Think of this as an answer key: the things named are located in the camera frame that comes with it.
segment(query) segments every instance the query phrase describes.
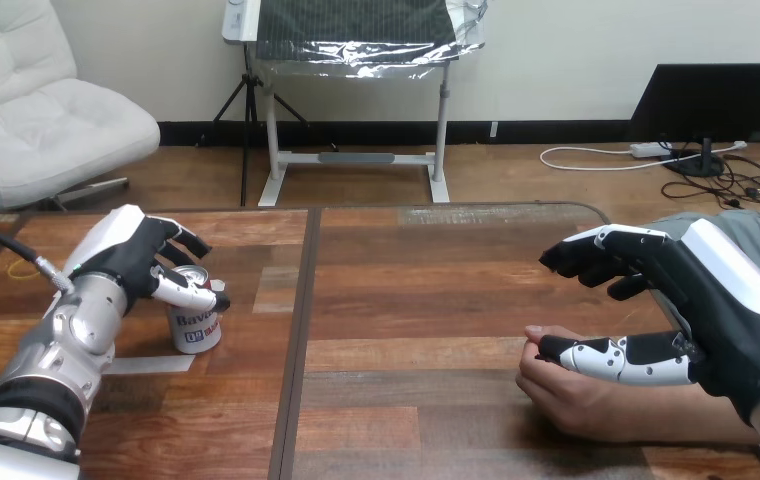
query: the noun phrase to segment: black baseboard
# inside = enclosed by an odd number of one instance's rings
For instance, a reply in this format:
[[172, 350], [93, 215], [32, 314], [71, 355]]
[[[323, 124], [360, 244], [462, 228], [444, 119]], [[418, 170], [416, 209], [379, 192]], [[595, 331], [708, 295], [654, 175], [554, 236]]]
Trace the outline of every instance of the black baseboard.
[[[499, 122], [490, 137], [492, 122], [449, 122], [448, 145], [494, 143], [604, 143], [627, 140], [628, 120], [548, 120]], [[160, 122], [163, 146], [194, 146], [201, 138], [209, 146], [241, 146], [244, 122]], [[278, 122], [281, 147], [336, 145], [430, 145], [436, 141], [436, 122]], [[250, 144], [265, 147], [265, 124], [251, 128]]]

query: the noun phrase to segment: tripod stand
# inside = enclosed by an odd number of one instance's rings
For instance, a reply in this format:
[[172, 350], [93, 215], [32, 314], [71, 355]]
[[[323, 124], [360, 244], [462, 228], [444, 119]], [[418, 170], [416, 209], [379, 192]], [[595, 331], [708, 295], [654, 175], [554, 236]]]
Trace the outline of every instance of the tripod stand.
[[[233, 90], [233, 94], [227, 99], [227, 102], [221, 107], [221, 111], [212, 120], [212, 131], [217, 131], [218, 122], [221, 121], [221, 117], [224, 116], [224, 112], [233, 103], [233, 100], [239, 95], [239, 92], [243, 88], [245, 90], [245, 122], [244, 122], [244, 140], [242, 142], [242, 191], [241, 191], [241, 206], [244, 207], [247, 201], [247, 170], [248, 159], [250, 157], [250, 130], [252, 127], [256, 127], [259, 123], [256, 116], [256, 87], [265, 87], [265, 84], [260, 78], [253, 73], [253, 67], [251, 66], [250, 54], [247, 43], [242, 44], [242, 49], [245, 56], [245, 73], [242, 75], [242, 81]], [[286, 103], [285, 100], [280, 98], [279, 95], [274, 93], [274, 100], [289, 111], [305, 128], [309, 128], [309, 122], [306, 121], [300, 113], [297, 112], [291, 105]], [[199, 145], [204, 145], [206, 142], [206, 136], [201, 135]]]

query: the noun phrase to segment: robotic hand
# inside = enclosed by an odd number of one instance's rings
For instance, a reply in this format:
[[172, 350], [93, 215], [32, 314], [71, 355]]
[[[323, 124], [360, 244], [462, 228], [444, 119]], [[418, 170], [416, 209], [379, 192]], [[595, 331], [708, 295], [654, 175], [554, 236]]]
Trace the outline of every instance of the robotic hand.
[[171, 240], [198, 258], [211, 249], [176, 221], [127, 205], [92, 228], [62, 272], [31, 259], [59, 292], [0, 376], [0, 478], [79, 477], [77, 445], [115, 357], [121, 319], [137, 299], [229, 308], [223, 292], [190, 284], [156, 260], [159, 254], [178, 266], [194, 264]]
[[727, 397], [760, 435], [760, 270], [717, 227], [693, 223], [680, 240], [608, 225], [566, 238], [540, 262], [626, 300], [650, 289], [677, 331], [576, 341], [546, 336], [541, 359], [632, 385], [697, 382]]

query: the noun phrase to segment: black computer monitor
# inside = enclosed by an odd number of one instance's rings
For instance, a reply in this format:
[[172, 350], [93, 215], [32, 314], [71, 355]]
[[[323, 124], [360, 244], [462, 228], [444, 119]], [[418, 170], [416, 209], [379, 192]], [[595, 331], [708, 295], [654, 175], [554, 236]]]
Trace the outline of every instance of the black computer monitor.
[[666, 167], [719, 175], [723, 165], [712, 156], [712, 142], [760, 141], [760, 63], [657, 65], [629, 132], [630, 141], [697, 142], [701, 157]]

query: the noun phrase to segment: human hand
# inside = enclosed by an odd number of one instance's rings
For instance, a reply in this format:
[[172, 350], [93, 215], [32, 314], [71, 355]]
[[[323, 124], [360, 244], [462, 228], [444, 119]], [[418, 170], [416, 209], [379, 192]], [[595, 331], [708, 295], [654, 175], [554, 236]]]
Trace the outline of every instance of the human hand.
[[730, 401], [711, 397], [698, 385], [636, 387], [586, 377], [535, 358], [545, 335], [582, 336], [558, 326], [529, 326], [525, 332], [516, 383], [569, 435], [603, 442], [760, 441]]
[[545, 416], [569, 435], [607, 442], [630, 441], [627, 432], [619, 431], [620, 412], [614, 408], [618, 391], [627, 387], [535, 358], [545, 335], [578, 340], [583, 337], [558, 326], [529, 326], [525, 333], [528, 341], [521, 354], [516, 384]]

